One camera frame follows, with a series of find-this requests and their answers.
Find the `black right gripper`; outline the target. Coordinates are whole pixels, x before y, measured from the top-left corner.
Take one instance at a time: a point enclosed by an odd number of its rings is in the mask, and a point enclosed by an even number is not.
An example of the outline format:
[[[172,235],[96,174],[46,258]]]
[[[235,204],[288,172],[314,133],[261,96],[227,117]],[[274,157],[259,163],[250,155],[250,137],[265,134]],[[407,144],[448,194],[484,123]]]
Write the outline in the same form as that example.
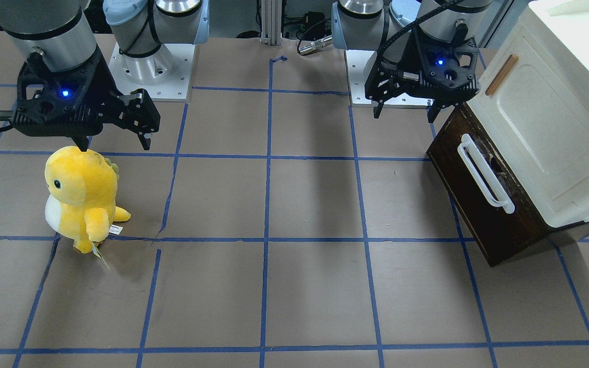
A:
[[[143,150],[150,150],[152,133],[161,115],[145,89],[124,95],[103,60],[99,48],[80,66],[64,72],[49,70],[46,51],[35,47],[18,75],[12,128],[27,136],[64,136],[81,152],[90,137],[114,124],[134,132]]]

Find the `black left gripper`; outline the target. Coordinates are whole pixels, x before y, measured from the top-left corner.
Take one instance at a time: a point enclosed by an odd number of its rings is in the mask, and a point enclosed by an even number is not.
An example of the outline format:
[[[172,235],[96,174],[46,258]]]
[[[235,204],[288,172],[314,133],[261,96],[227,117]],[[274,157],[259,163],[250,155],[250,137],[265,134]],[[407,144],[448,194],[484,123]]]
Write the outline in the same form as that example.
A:
[[[467,31],[467,26],[452,26],[448,40],[436,40],[416,26],[399,62],[377,58],[365,86],[365,97],[373,101],[374,119],[380,117],[386,101],[401,94],[433,100],[427,108],[429,124],[446,106],[476,96],[480,90],[478,49]]]

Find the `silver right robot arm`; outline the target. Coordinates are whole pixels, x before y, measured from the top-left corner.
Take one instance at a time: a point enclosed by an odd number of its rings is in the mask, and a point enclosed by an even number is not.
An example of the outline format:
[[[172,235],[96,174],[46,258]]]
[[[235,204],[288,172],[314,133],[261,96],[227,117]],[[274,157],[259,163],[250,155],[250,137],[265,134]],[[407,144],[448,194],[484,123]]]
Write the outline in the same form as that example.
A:
[[[89,137],[114,124],[145,150],[159,131],[154,98],[178,83],[186,94],[184,58],[176,49],[207,42],[208,1],[104,1],[118,45],[107,63],[80,1],[0,1],[0,25],[26,57],[9,129],[31,137],[67,137],[85,151]]]

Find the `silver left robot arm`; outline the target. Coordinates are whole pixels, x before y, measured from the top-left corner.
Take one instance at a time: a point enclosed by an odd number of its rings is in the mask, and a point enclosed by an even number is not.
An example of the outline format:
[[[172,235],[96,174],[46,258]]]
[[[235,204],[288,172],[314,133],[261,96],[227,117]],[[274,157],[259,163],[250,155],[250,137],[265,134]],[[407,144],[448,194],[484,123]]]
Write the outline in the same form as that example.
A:
[[[402,94],[431,100],[434,123],[444,108],[480,90],[474,35],[491,1],[338,1],[330,21],[337,49],[370,51],[362,97],[378,118]]]

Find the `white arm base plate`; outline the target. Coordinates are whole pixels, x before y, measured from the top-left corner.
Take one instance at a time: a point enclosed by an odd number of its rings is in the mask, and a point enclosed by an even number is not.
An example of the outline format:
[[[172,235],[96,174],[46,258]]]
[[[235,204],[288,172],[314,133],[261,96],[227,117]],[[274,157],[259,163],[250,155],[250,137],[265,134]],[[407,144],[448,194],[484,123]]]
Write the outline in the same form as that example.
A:
[[[123,94],[142,88],[155,102],[187,102],[196,49],[193,44],[164,44],[156,54],[131,58],[116,45],[108,69]]]
[[[365,85],[369,72],[376,58],[375,51],[346,50],[347,76],[350,87],[351,105],[353,107],[375,107],[365,96]],[[416,98],[402,94],[385,102],[385,108],[426,109],[433,99]]]

